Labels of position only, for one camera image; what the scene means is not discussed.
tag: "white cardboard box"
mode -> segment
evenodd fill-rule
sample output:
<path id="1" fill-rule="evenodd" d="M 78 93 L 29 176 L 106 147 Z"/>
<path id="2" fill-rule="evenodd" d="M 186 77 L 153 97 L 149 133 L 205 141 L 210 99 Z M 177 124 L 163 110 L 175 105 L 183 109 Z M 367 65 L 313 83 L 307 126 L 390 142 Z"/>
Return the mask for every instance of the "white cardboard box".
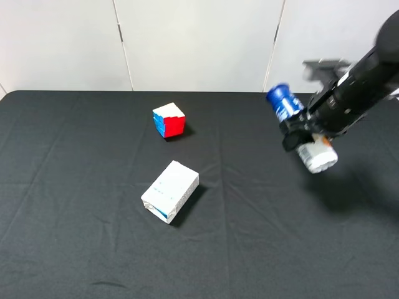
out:
<path id="1" fill-rule="evenodd" d="M 169 224 L 200 183 L 195 171 L 172 161 L 144 192 L 144 207 Z"/>

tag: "white wall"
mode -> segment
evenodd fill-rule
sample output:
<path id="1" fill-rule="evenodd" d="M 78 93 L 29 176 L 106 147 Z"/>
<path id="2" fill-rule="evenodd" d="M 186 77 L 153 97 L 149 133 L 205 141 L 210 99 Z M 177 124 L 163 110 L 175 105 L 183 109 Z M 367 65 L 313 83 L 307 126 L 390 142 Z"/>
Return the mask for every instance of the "white wall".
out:
<path id="1" fill-rule="evenodd" d="M 261 92 L 282 0 L 116 0 L 134 90 Z"/>
<path id="2" fill-rule="evenodd" d="M 112 0 L 0 0 L 5 91 L 261 92 L 288 82 L 314 92 L 303 60 L 361 58 L 399 9 L 399 0 L 286 0 L 270 61 L 284 0 L 115 1 L 118 16 Z"/>
<path id="3" fill-rule="evenodd" d="M 398 0 L 286 0 L 265 91 L 279 82 L 294 92 L 318 90 L 302 78 L 302 61 L 362 58 L 398 9 Z"/>
<path id="4" fill-rule="evenodd" d="M 132 90 L 112 0 L 0 0 L 0 83 Z"/>

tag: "black table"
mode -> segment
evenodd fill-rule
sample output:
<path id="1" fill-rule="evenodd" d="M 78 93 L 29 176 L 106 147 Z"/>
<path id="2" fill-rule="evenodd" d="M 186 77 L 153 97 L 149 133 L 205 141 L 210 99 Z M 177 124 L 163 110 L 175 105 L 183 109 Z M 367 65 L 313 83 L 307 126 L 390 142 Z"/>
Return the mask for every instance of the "black table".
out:
<path id="1" fill-rule="evenodd" d="M 170 102 L 187 127 L 165 141 Z M 0 298 L 398 298 L 398 131 L 380 104 L 311 175 L 263 94 L 11 93 Z M 201 185 L 166 225 L 140 196 L 173 159 Z"/>

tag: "rubik's cube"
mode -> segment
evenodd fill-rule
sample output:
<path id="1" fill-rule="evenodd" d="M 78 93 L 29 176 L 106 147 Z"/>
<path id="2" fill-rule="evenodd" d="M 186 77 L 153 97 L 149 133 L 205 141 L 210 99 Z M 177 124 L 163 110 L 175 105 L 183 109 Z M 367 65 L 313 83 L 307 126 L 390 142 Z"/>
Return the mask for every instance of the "rubik's cube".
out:
<path id="1" fill-rule="evenodd" d="M 175 103 L 170 103 L 154 109 L 152 112 L 154 115 L 155 127 L 162 137 L 167 138 L 183 133 L 186 117 Z"/>

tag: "blue can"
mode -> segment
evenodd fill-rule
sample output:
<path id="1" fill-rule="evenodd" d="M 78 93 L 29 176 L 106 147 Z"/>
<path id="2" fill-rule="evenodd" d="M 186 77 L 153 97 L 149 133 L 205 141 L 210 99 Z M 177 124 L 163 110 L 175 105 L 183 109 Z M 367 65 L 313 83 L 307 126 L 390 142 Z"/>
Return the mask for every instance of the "blue can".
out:
<path id="1" fill-rule="evenodd" d="M 286 83 L 272 87 L 266 95 L 280 122 L 300 112 L 304 106 L 298 98 L 289 90 Z"/>

